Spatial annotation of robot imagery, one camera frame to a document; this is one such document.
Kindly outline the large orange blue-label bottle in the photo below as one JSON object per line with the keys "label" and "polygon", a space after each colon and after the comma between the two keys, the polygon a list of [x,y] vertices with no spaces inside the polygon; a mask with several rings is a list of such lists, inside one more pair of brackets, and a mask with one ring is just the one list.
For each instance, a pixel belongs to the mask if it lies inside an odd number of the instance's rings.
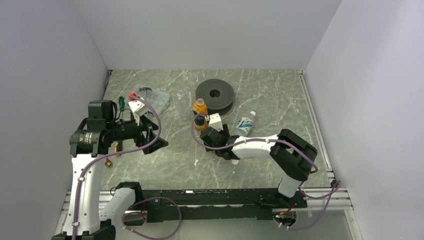
{"label": "large orange blue-label bottle", "polygon": [[208,127],[207,115],[208,108],[203,98],[198,98],[192,106],[194,117],[194,128],[202,131]]}

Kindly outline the clear plastic bottle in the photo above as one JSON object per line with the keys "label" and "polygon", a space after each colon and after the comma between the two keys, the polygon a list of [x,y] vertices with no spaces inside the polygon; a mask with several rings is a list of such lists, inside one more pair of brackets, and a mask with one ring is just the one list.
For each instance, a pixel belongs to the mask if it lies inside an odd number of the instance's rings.
{"label": "clear plastic bottle", "polygon": [[181,120],[186,121],[189,119],[189,105],[190,102],[187,93],[184,90],[178,90],[175,96],[175,106]]}

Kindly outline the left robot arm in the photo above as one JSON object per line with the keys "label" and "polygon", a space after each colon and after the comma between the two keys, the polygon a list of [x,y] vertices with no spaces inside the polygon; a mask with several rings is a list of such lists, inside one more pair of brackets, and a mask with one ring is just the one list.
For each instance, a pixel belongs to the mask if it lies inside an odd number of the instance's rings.
{"label": "left robot arm", "polygon": [[112,100],[94,100],[88,104],[88,116],[69,139],[72,162],[72,187],[68,212],[56,240],[113,240],[127,209],[137,210],[144,203],[138,182],[120,183],[112,199],[99,207],[101,177],[113,143],[133,140],[135,151],[152,153],[166,147],[160,137],[162,126],[146,117],[154,108],[134,96],[131,118],[118,118],[118,106]]}

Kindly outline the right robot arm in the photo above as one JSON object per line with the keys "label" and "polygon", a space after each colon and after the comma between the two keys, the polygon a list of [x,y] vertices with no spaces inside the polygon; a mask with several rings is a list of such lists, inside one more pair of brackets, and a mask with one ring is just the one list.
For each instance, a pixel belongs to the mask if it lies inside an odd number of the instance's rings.
{"label": "right robot arm", "polygon": [[284,172],[275,194],[276,203],[282,208],[295,201],[301,184],[318,171],[318,150],[289,129],[266,137],[245,137],[230,135],[226,126],[221,131],[209,126],[200,132],[199,138],[195,140],[199,145],[225,160],[274,160]]}

